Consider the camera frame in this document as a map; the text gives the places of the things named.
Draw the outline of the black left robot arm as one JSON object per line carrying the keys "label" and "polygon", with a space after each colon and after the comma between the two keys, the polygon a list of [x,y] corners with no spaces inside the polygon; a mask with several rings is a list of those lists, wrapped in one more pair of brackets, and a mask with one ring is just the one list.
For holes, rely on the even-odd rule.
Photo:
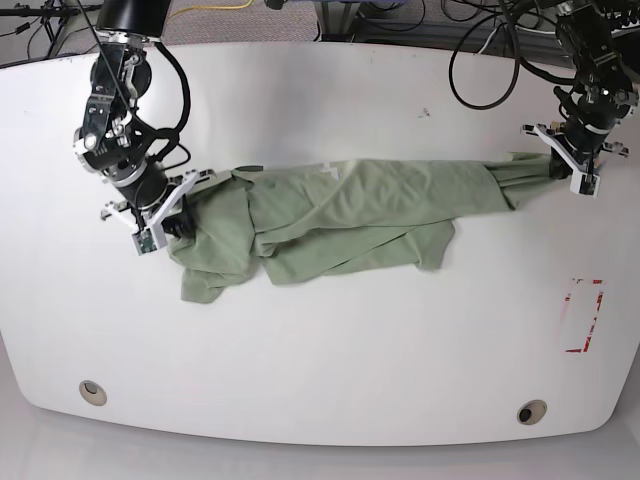
{"label": "black left robot arm", "polygon": [[[570,56],[575,73],[558,77],[531,64],[523,55],[519,20],[554,9],[554,36]],[[515,90],[519,73],[527,70],[553,85],[559,101],[560,123],[523,125],[523,133],[536,136],[550,149],[549,175],[569,179],[573,193],[594,197],[601,184],[601,153],[625,156],[627,148],[607,138],[620,122],[639,107],[639,63],[630,44],[614,32],[639,20],[636,1],[499,1],[487,10],[489,19],[501,18],[514,62],[506,92],[484,105],[502,105]]]}

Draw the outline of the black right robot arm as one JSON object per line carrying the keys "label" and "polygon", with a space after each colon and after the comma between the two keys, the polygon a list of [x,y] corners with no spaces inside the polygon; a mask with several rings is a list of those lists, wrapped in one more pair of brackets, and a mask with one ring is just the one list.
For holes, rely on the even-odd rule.
{"label": "black right robot arm", "polygon": [[[187,197],[214,184],[211,170],[169,176],[165,157],[179,148],[191,112],[188,79],[162,43],[168,1],[106,1],[90,24],[98,56],[90,73],[91,93],[73,147],[83,167],[123,197],[107,203],[101,218],[117,218],[131,230],[144,255],[165,248],[170,237],[192,239],[195,223]],[[145,48],[154,45],[178,75],[182,110],[173,127],[155,128],[138,114],[152,71]]]}

